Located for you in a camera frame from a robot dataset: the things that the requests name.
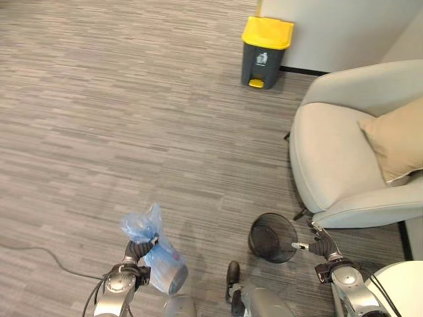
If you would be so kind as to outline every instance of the silver robot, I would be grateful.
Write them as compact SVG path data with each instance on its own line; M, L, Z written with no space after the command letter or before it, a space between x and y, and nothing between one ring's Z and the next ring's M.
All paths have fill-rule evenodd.
M110 272L104 275L101 282L91 293L95 294L94 317L126 317L134 293L140 286L148 285L150 278L150 267L138 267L138 262L144 257L157 243L158 238L144 244L136 244L130 241L126 246L124 259L120 264L115 265ZM180 286L171 288L176 293ZM101 285L103 292L101 299L97 302L96 296ZM196 307L191 297L179 295L171 297L165 305L165 317L196 317Z
M332 283L337 317L344 317L340 299L351 317L390 317L377 297L364 285L361 273L344 258L328 232L316 222L311 223L319 240L312 244L295 242L293 248L324 256L327 262L318 265L321 283ZM226 300L234 317L295 317L275 293L264 287L239 283L239 264L232 261L227 270Z

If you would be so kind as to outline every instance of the yellow lid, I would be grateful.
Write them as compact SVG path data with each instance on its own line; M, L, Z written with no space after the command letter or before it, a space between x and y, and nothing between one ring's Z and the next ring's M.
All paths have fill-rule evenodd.
M291 45L294 23L275 18L249 17L243 41L261 48L283 50Z

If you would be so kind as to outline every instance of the black mesh trash can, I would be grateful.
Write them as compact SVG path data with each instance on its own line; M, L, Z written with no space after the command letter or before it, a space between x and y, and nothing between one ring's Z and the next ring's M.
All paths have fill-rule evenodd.
M274 18L249 17L243 33L243 85L273 87L285 50L291 45L293 26Z
M297 232L288 219L277 213L264 213L252 224L249 247L253 254L272 263L282 263L293 257Z

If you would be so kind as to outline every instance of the white armchair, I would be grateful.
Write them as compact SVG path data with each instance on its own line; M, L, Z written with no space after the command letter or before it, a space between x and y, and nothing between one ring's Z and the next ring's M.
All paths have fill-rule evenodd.
M314 81L289 142L295 183L314 221L326 228L362 228L423 215L422 173L388 187L357 123L421 96L423 60L360 67Z

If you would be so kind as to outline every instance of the baseboard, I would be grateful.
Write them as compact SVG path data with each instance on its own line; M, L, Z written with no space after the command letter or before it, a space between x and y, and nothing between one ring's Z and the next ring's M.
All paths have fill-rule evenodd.
M288 67L288 66L280 66L279 70L287 71L289 73L299 73L299 74L306 74L306 75L313 75L313 76L322 76L328 74L326 71L314 71L312 69L302 69L302 68L295 68L295 67Z
M401 243L403 244L404 258L406 261L412 261L412 252L410 240L408 239L407 227L405 226L405 221L400 221L398 223L399 234L401 236Z

